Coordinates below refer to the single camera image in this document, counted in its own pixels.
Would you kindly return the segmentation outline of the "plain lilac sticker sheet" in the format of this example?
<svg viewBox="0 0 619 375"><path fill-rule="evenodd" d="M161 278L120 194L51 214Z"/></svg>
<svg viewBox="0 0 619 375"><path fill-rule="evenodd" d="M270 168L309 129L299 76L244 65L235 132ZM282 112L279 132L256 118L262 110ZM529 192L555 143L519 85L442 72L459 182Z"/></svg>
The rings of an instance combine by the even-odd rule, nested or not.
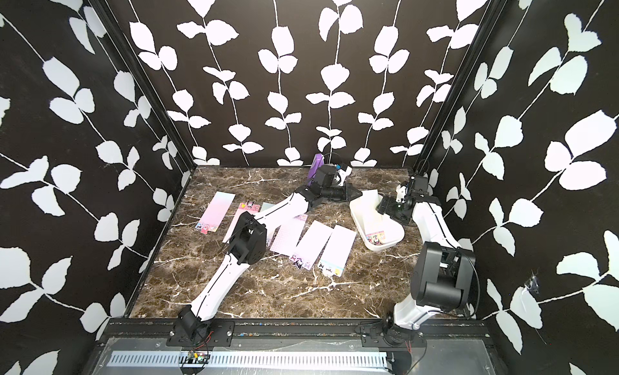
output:
<svg viewBox="0 0 619 375"><path fill-rule="evenodd" d="M300 269L311 270L332 232L332 228L314 220L294 249L291 262Z"/></svg>

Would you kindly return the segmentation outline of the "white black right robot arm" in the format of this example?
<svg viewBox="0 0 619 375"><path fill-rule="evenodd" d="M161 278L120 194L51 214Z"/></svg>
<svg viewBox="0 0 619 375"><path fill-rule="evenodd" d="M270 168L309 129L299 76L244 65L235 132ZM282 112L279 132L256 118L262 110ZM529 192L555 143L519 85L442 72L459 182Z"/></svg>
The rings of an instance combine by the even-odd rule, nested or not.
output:
<svg viewBox="0 0 619 375"><path fill-rule="evenodd" d="M415 331L434 315L465 310L472 282L479 280L476 257L451 234L439 200L422 194L401 200L385 196L377 211L402 225L414 223L423 241L409 294L395 304L385 327L397 333Z"/></svg>

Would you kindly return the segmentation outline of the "cream pink sticker sheet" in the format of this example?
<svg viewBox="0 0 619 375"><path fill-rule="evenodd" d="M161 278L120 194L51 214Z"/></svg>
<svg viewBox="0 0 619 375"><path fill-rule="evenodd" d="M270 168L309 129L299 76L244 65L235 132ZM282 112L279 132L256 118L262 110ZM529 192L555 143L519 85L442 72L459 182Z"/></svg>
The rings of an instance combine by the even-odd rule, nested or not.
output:
<svg viewBox="0 0 619 375"><path fill-rule="evenodd" d="M384 231L372 232L366 235L366 240L372 245L383 245L385 243L386 237Z"/></svg>

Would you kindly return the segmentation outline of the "white rainbow sticker sheet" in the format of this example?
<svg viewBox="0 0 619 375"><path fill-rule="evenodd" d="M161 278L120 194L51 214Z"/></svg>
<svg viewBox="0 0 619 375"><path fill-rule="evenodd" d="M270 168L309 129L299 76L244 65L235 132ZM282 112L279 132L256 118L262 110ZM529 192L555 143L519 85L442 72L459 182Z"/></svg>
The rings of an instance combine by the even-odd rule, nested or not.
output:
<svg viewBox="0 0 619 375"><path fill-rule="evenodd" d="M348 261L356 232L336 225L319 261L319 269L327 277L341 277Z"/></svg>

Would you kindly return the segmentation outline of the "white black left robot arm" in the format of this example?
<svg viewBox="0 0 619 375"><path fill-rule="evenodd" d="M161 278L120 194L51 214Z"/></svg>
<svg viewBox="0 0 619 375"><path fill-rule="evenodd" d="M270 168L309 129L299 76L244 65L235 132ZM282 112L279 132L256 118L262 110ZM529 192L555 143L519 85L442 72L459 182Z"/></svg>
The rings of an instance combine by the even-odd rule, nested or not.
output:
<svg viewBox="0 0 619 375"><path fill-rule="evenodd" d="M222 264L199 296L178 313L174 326L192 340L205 339L210 332L211 320L232 286L251 265L264 257L269 230L305 214L324 201L351 202L361 196L362 192L351 183L336 187L322 187L312 183L299 187L267 211L255 215L249 212L241 214L228 239Z"/></svg>

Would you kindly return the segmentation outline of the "white plastic storage box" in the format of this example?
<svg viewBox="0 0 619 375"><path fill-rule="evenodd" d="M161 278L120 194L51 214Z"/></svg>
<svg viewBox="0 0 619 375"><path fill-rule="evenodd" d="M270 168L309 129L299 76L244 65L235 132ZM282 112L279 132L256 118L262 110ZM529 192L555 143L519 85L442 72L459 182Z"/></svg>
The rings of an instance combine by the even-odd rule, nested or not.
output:
<svg viewBox="0 0 619 375"><path fill-rule="evenodd" d="M388 215L378 213L378 204L382 196L377 190L363 191L363 196L349 203L351 217L360 234L361 240L367 249L379 252L400 243L405 237L405 230L402 225L391 220ZM372 245L366 240L366 235L372 232L385 232L385 243L383 245Z"/></svg>

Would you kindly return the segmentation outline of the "lilac checked sticker sheet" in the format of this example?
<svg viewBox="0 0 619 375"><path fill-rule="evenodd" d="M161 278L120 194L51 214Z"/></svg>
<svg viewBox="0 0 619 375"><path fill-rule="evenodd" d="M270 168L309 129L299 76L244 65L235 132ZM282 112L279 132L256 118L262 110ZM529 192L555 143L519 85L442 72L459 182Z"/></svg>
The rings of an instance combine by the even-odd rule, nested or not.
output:
<svg viewBox="0 0 619 375"><path fill-rule="evenodd" d="M270 251L291 257L301 238L308 215L298 215L283 223L277 231Z"/></svg>

